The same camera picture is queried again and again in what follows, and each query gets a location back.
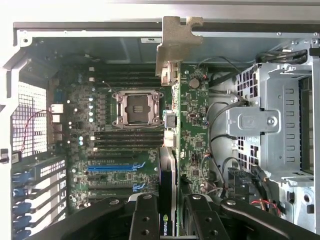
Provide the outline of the black intrusion switch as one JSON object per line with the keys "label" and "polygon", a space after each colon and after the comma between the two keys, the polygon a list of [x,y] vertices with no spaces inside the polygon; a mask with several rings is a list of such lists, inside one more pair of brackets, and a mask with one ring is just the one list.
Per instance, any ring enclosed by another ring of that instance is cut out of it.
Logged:
{"label": "black intrusion switch", "polygon": [[10,161],[9,150],[7,148],[0,149],[0,163],[7,164]]}

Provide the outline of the black open PC case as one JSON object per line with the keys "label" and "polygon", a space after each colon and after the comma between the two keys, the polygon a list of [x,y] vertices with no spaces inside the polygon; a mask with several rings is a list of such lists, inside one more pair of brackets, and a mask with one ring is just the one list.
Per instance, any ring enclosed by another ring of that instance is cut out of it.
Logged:
{"label": "black open PC case", "polygon": [[[0,240],[28,237],[87,208],[69,203],[67,155],[58,152],[55,129],[63,104],[53,106],[54,79],[66,65],[155,65],[162,43],[160,22],[15,23],[15,50],[0,81]],[[179,177],[179,235],[160,240],[198,240],[184,227],[185,197],[214,202],[237,199],[320,236],[320,24],[203,22],[192,28],[202,44],[180,65],[208,72],[208,154],[201,173],[205,192],[192,192]],[[271,181],[258,165],[241,160],[240,140],[226,132],[226,111],[245,107],[236,78],[255,64],[311,66],[299,81],[300,172],[297,186]],[[159,171],[156,192],[159,218]]]}

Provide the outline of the black RAM slot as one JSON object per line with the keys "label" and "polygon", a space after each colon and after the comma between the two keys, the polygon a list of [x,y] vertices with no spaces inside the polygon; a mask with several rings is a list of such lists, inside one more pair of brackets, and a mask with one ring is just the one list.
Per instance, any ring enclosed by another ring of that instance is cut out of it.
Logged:
{"label": "black RAM slot", "polygon": [[119,131],[99,131],[94,132],[94,136],[104,135],[162,135],[163,130],[119,130]]}
{"label": "black RAM slot", "polygon": [[157,147],[136,147],[136,148],[103,148],[103,147],[94,147],[92,149],[95,153],[115,153],[115,152],[139,152],[139,151],[157,151]]}
{"label": "black RAM slot", "polygon": [[148,71],[106,71],[106,72],[92,72],[92,76],[98,77],[98,76],[107,76],[107,77],[155,77],[154,72],[148,72]]}
{"label": "black RAM slot", "polygon": [[95,87],[102,88],[102,87],[111,87],[111,88],[157,88],[161,87],[160,83],[155,83],[155,82],[110,82],[110,83],[93,83],[92,84]]}
{"label": "black RAM slot", "polygon": [[161,146],[160,141],[156,142],[95,142],[97,148],[148,148]]}
{"label": "black RAM slot", "polygon": [[156,77],[89,77],[88,80],[90,82],[160,82],[160,79]]}
{"label": "black RAM slot", "polygon": [[154,64],[105,64],[93,67],[95,72],[98,71],[137,71],[137,72],[155,72]]}
{"label": "black RAM slot", "polygon": [[111,140],[162,140],[162,135],[102,135],[102,136],[91,136],[91,141],[111,141]]}

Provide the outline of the thin socket locking lever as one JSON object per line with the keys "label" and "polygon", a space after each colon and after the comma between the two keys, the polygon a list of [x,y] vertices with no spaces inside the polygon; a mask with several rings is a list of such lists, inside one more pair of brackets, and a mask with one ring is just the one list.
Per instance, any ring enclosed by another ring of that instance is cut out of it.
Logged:
{"label": "thin socket locking lever", "polygon": [[118,93],[118,92],[117,92],[116,90],[114,90],[114,89],[110,86],[110,84],[107,83],[106,81],[103,80],[102,83],[109,88],[109,91],[110,91],[110,92],[113,92],[113,93],[115,93],[115,94]]}

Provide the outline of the long black expansion slot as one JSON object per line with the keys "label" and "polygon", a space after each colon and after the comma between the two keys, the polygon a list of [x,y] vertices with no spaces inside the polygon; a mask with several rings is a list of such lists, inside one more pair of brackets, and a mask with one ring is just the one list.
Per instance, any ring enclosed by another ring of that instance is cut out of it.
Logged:
{"label": "long black expansion slot", "polygon": [[89,195],[87,198],[89,201],[100,201],[105,198],[128,199],[130,196],[130,194],[96,194]]}
{"label": "long black expansion slot", "polygon": [[106,161],[106,160],[142,160],[143,155],[137,155],[137,154],[125,154],[125,155],[92,155],[87,157],[88,160],[91,161]]}

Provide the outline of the metal drive cage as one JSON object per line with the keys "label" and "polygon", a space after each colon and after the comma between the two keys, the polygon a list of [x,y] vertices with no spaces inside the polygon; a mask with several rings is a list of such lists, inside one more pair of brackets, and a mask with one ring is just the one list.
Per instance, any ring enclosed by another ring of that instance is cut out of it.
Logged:
{"label": "metal drive cage", "polygon": [[226,111],[226,133],[239,139],[243,165],[258,165],[273,182],[297,186],[304,176],[299,81],[311,75],[309,65],[259,63],[236,77],[247,105]]}

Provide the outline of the blue expansion slot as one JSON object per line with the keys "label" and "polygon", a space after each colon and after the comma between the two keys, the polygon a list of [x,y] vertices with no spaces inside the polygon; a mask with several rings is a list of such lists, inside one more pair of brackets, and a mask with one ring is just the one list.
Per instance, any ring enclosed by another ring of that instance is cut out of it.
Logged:
{"label": "blue expansion slot", "polygon": [[88,165],[88,172],[135,172],[145,166],[143,163],[113,164],[113,165]]}

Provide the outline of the green motherboard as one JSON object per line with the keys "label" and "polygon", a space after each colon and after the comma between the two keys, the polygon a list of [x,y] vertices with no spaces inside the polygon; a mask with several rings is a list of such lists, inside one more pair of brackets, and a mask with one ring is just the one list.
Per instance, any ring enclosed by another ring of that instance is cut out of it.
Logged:
{"label": "green motherboard", "polygon": [[[54,111],[52,115],[57,118],[55,130],[60,139],[56,143],[58,152],[65,152],[67,156],[68,198],[72,210],[77,211],[88,207],[98,201],[88,200],[90,195],[131,195],[140,192],[153,192],[158,190],[158,162],[159,149],[164,143],[163,112],[171,110],[172,96],[170,87],[161,85],[161,81],[151,82],[161,87],[113,87],[117,92],[126,90],[156,90],[164,94],[160,100],[160,119],[162,124],[157,127],[139,127],[134,129],[121,129],[113,126],[117,117],[116,100],[112,98],[113,92],[108,87],[97,87],[89,81],[91,73],[114,72],[111,70],[95,71],[95,64],[69,64],[63,66],[54,79],[53,106],[63,104],[63,112]],[[197,89],[189,87],[189,81],[196,78],[200,81]],[[180,135],[180,163],[179,177],[187,184],[187,188],[194,193],[203,193],[208,184],[204,180],[202,162],[209,153],[207,117],[209,107],[209,76],[205,66],[183,64],[181,66],[181,135]],[[134,130],[163,130],[162,135],[147,134],[146,136],[163,136],[157,140],[90,140],[94,132],[108,131],[134,131]],[[94,143],[142,143],[161,142],[157,151],[122,151],[122,152],[93,152]],[[88,160],[89,156],[105,155],[143,155],[142,159],[134,160]],[[137,171],[88,172],[87,167],[93,165],[127,165],[143,163],[145,166]],[[102,181],[88,181],[88,176],[106,175]],[[95,185],[129,185],[143,184],[146,186],[133,192],[131,190],[88,190]]]}

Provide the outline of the metal CPU socket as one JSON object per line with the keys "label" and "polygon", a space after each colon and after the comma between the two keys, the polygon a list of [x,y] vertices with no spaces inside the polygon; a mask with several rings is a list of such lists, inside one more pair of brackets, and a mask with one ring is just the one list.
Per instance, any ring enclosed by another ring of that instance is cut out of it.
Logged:
{"label": "metal CPU socket", "polygon": [[120,129],[155,128],[160,119],[160,100],[164,96],[157,90],[121,90],[112,95],[116,101],[114,127]]}

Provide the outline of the black slot with blue clip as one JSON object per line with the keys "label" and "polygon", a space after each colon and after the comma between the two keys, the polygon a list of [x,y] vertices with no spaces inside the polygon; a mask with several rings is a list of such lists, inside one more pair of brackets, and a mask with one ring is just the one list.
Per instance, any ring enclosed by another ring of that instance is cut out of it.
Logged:
{"label": "black slot with blue clip", "polygon": [[90,185],[87,187],[88,191],[109,191],[109,190],[131,190],[137,192],[146,186],[145,183],[134,184],[110,184],[110,185]]}

